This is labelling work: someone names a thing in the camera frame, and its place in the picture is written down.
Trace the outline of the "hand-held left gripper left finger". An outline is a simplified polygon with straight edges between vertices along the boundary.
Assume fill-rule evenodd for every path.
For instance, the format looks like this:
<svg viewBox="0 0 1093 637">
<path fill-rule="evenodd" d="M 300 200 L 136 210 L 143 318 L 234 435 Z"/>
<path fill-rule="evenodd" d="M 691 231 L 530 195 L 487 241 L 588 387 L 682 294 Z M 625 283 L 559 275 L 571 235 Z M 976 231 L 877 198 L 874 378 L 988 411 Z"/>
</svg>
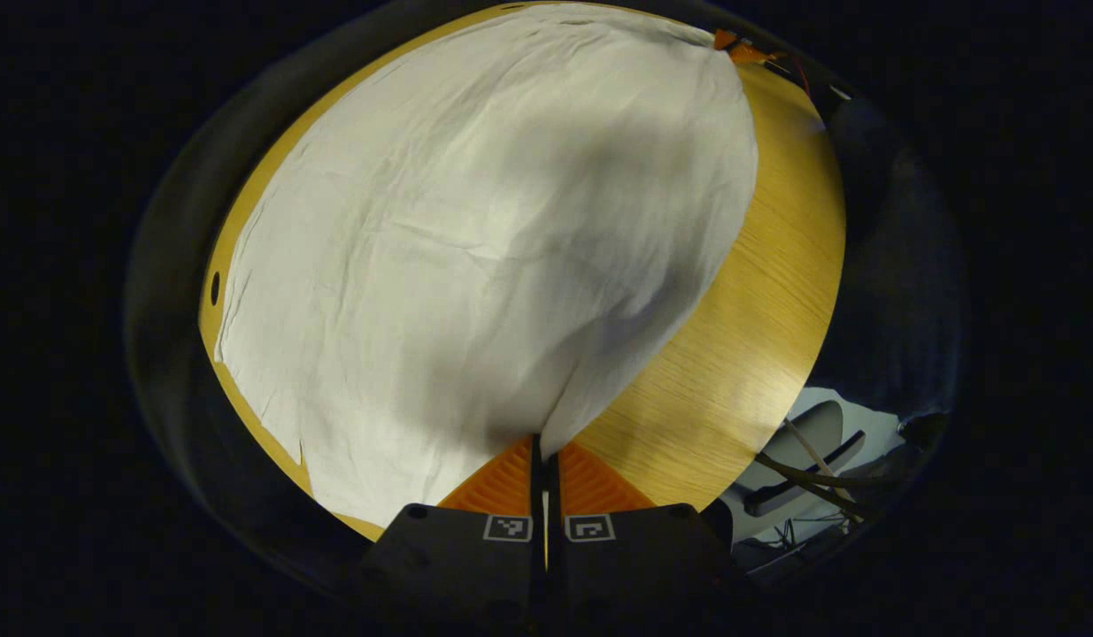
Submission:
<svg viewBox="0 0 1093 637">
<path fill-rule="evenodd" d="M 546 581 L 544 487 L 530 435 L 437 505 L 407 504 L 361 561 L 361 606 L 393 632 L 534 632 Z"/>
</svg>

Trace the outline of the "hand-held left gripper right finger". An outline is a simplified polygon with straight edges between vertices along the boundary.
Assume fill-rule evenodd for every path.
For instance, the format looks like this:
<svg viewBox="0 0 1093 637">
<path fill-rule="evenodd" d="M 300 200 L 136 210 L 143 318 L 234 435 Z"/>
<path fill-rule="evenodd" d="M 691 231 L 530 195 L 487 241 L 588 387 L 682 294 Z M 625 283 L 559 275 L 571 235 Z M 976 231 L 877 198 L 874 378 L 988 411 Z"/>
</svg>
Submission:
<svg viewBox="0 0 1093 637">
<path fill-rule="evenodd" d="M 739 585 L 691 504 L 656 505 L 581 445 L 551 457 L 546 488 L 546 625 L 707 625 Z"/>
</svg>

